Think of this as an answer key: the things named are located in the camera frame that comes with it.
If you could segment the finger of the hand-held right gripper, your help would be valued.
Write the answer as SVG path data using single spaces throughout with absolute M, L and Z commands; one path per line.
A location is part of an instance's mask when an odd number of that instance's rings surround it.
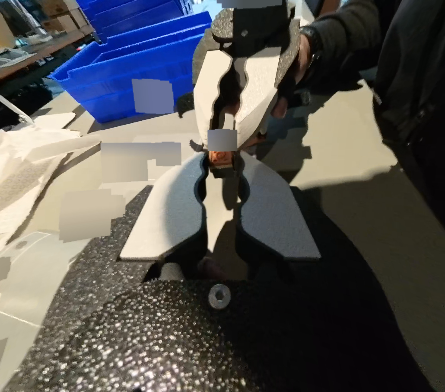
M 258 133 L 265 133 L 268 117 L 277 101 L 275 78 L 280 54 L 254 54 L 244 64 L 247 78 L 235 114 L 237 150 L 240 151 Z
M 223 105 L 220 82 L 232 66 L 232 57 L 222 50 L 207 51 L 193 91 L 197 129 L 203 148 L 208 148 L 208 131 L 220 129 Z

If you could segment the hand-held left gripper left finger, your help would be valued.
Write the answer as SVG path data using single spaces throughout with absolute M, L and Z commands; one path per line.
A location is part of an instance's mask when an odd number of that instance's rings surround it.
M 125 242 L 123 261 L 199 260 L 207 253 L 207 154 L 194 154 L 153 185 Z

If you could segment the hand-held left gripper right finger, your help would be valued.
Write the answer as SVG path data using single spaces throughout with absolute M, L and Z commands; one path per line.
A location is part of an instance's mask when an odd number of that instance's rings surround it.
M 286 261 L 319 260 L 320 251 L 286 180 L 246 152 L 239 161 L 240 231 Z

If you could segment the small orange square plate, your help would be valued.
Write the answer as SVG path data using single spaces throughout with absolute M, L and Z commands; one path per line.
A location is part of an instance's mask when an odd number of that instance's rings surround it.
M 233 151 L 209 151 L 209 167 L 214 169 L 232 168 Z

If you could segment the person's right forearm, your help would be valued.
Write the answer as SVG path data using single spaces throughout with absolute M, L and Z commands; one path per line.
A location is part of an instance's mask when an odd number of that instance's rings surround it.
M 309 86 L 339 69 L 350 55 L 376 49 L 382 39 L 380 21 L 375 0 L 348 0 L 335 12 L 301 27 L 299 34 L 308 37 L 312 57 L 300 83 Z

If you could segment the grey desk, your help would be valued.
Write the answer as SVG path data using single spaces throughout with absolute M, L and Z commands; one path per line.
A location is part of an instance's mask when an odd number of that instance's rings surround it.
M 308 106 L 271 121 L 271 142 L 258 157 L 352 241 L 395 312 L 414 366 L 434 391 L 444 391 L 444 228 L 383 144 L 370 89 L 361 84 L 313 95 Z M 154 183 L 101 181 L 100 145 L 68 155 L 4 252 L 29 234 L 56 234 L 68 192 L 111 189 L 129 204 Z

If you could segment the person's right hand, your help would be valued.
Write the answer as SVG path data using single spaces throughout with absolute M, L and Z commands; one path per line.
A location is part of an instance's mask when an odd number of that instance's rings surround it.
M 299 51 L 289 67 L 279 88 L 279 98 L 271 111 L 271 116 L 282 119 L 286 115 L 289 103 L 294 97 L 297 85 L 303 79 L 312 59 L 311 46 L 307 36 L 299 35 Z

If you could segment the stack of blue storage bins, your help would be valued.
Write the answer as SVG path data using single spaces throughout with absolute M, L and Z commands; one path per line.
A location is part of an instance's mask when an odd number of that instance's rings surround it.
M 132 80 L 170 83 L 174 103 L 193 90 L 192 59 L 210 27 L 190 0 L 76 0 L 101 43 L 92 42 L 49 78 L 98 123 L 137 114 Z

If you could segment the grey instruction booklet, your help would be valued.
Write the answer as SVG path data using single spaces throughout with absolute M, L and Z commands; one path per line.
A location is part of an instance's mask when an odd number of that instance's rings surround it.
M 84 318 L 142 283 L 150 263 L 119 255 L 151 190 L 143 188 L 112 220 L 110 236 L 63 243 L 45 231 L 4 252 L 10 269 L 1 281 L 1 391 L 31 391 Z

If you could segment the brown cardboard box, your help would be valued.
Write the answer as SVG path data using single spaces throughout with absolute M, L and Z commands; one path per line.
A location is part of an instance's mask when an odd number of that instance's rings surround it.
M 41 26 L 50 33 L 71 33 L 79 31 L 86 36 L 95 31 L 80 8 L 60 14 L 59 16 L 50 17 L 47 20 L 42 21 Z
M 36 0 L 36 2 L 48 17 L 62 16 L 69 11 L 80 8 L 76 0 Z

